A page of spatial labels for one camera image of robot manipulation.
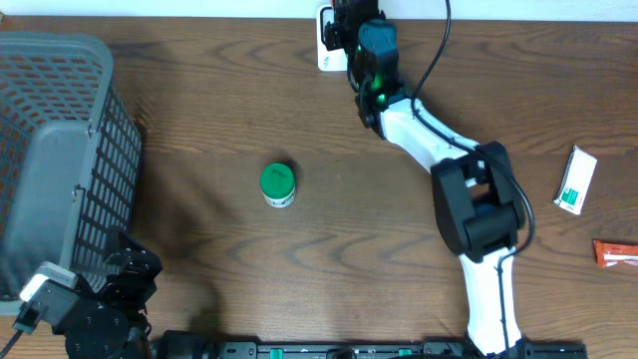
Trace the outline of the red Top chocolate bar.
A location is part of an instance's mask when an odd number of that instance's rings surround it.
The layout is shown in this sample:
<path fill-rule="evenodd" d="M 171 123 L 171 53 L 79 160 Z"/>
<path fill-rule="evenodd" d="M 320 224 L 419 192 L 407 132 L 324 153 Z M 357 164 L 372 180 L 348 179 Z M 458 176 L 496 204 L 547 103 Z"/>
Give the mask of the red Top chocolate bar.
<path fill-rule="evenodd" d="M 594 240 L 596 262 L 599 267 L 611 267 L 619 264 L 637 265 L 637 245 L 610 243 Z"/>

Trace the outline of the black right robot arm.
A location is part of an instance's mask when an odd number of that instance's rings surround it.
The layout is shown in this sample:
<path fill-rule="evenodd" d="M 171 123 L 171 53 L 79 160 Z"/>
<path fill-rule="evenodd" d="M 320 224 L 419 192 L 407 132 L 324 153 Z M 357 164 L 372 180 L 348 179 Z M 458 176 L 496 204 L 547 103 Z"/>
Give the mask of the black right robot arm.
<path fill-rule="evenodd" d="M 507 358 L 522 340 L 513 293 L 518 233 L 533 227 L 528 198 L 499 142 L 465 138 L 432 115 L 399 71 L 397 29 L 376 1 L 335 0 L 319 38 L 341 51 L 363 125 L 431 176 L 435 220 L 461 264 L 478 355 Z"/>

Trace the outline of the white green carton box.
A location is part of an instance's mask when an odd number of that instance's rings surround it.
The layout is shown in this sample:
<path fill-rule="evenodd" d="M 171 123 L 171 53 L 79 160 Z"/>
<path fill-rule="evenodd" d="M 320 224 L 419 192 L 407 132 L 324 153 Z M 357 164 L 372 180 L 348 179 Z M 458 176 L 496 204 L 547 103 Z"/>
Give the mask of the white green carton box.
<path fill-rule="evenodd" d="M 554 204 L 572 214 L 581 215 L 596 165 L 595 157 L 573 146 Z"/>

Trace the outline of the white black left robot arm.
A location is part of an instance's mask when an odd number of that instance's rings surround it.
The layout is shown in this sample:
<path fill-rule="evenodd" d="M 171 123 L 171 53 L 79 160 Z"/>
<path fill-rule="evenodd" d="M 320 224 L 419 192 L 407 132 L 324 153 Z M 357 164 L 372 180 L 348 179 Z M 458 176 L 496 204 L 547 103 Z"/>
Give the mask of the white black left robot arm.
<path fill-rule="evenodd" d="M 147 301 L 157 290 L 160 258 L 111 226 L 107 254 L 112 265 L 106 282 L 93 287 L 86 274 L 45 262 L 20 293 L 20 316 L 32 326 L 44 321 L 65 337 L 70 358 L 216 358 L 218 350 L 203 336 L 167 331 L 151 342 Z"/>

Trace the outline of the green lid white jar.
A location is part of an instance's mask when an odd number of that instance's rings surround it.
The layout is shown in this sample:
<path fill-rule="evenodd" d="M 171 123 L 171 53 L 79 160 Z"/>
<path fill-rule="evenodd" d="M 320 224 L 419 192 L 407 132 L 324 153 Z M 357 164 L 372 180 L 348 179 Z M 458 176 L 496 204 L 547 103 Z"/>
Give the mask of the green lid white jar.
<path fill-rule="evenodd" d="M 266 166 L 259 185 L 265 201 L 273 207 L 287 207 L 295 199 L 296 182 L 292 169 L 281 163 Z"/>

